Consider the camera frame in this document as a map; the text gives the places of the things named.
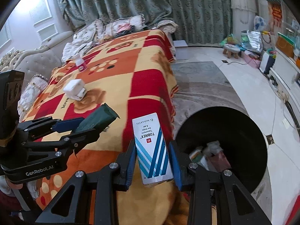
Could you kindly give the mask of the left white gloved hand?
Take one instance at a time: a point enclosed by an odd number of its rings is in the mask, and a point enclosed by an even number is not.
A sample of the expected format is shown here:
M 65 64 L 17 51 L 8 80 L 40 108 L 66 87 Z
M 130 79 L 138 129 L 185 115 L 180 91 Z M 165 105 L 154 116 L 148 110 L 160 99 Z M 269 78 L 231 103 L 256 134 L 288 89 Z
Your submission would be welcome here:
M 40 188 L 42 186 L 42 179 L 27 182 L 26 187 L 28 188 L 31 197 L 36 200 L 40 196 Z M 23 184 L 13 184 L 5 175 L 1 175 L 1 192 L 6 195 L 13 193 L 12 189 L 22 189 Z

